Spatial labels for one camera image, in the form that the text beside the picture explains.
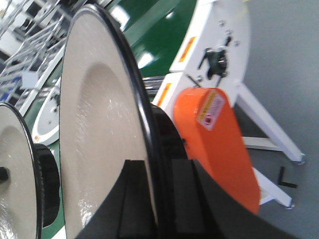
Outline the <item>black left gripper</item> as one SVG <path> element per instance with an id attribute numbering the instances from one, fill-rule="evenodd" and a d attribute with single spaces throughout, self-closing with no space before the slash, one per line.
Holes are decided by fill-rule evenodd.
<path id="1" fill-rule="evenodd" d="M 44 189 L 43 227 L 51 225 L 57 218 L 60 208 L 60 176 L 54 155 L 44 144 L 34 145 Z"/>

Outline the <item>right gripper white-tipped left finger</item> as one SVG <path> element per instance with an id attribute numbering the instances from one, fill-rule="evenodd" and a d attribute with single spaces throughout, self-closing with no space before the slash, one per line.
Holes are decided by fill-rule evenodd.
<path id="1" fill-rule="evenodd" d="M 77 238 L 157 238 L 144 161 L 125 160 L 112 190 Z"/>

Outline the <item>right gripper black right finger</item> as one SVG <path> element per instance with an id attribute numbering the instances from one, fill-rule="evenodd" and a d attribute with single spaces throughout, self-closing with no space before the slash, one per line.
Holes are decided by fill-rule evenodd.
<path id="1" fill-rule="evenodd" d="M 197 160 L 172 161 L 179 239 L 292 239 L 229 196 Z"/>

